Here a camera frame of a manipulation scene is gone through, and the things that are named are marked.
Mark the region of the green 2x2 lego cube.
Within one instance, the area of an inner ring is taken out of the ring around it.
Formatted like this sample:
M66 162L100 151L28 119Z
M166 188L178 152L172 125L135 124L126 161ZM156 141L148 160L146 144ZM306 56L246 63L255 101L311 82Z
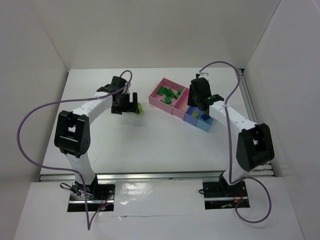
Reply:
M183 92L183 90L182 90L182 89L179 89L179 90L177 91L177 94L180 96L180 95L182 94L182 92Z

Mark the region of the dark blue lego brick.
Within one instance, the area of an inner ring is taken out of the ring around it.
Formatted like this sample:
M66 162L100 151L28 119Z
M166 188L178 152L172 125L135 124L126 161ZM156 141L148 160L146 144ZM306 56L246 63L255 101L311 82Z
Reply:
M210 119L210 116L204 113L204 114L201 115L201 119L202 119L204 122L206 122L208 119Z

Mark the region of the green 2x4 lego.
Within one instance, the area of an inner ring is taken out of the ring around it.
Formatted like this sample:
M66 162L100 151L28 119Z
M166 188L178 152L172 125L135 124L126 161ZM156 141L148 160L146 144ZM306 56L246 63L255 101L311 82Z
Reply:
M168 98L175 98L176 97L176 94L173 92L173 90L171 88L166 89L165 95Z

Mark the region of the green sloped lego piece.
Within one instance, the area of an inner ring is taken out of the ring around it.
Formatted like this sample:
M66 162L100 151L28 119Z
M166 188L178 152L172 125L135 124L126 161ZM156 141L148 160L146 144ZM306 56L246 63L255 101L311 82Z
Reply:
M157 94L158 94L159 96L163 96L163 95L166 96L166 95L168 94L168 88L162 86L162 87L159 89L159 91L157 92Z

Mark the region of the green stepped lego assembly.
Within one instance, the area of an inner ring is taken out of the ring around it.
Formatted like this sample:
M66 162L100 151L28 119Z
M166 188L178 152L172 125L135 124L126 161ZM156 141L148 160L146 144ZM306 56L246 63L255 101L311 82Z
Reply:
M170 97L165 97L164 99L161 99L160 101L167 104L167 105L172 104L172 99Z

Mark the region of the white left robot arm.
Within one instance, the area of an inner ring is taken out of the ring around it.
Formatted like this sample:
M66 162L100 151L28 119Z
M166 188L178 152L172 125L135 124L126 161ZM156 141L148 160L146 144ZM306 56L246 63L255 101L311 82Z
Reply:
M63 110L57 118L54 145L67 158L76 171L75 186L88 194L98 192L98 177L93 171L88 150L91 145L90 125L104 111L112 114L139 114L138 94L129 93L130 84L120 76L114 76L110 84L97 89L93 99L72 111Z

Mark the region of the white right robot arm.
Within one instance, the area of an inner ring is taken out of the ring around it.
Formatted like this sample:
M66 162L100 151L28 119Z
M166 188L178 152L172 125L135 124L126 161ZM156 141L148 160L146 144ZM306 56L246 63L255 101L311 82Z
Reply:
M209 81L199 74L190 82L187 104L197 107L227 129L229 168L219 177L221 188L228 189L236 185L256 167L274 159L269 126L247 119L229 106L220 95L213 95Z

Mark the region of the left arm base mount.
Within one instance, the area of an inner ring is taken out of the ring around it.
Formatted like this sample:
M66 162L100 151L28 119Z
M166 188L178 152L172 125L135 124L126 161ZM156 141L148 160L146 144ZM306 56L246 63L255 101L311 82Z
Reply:
M61 183L60 187L70 191L68 201L68 212L85 212L85 194L74 183L69 185ZM87 193L88 211L95 212L102 208L101 212L112 212L114 210L115 183L99 184L96 193Z

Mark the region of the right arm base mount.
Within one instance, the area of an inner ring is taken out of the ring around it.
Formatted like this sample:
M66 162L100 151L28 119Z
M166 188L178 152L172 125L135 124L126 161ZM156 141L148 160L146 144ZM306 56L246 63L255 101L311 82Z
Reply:
M226 190L222 190L219 183L203 182L202 189L198 193L204 197L206 210L249 208L250 202L246 184L241 181Z

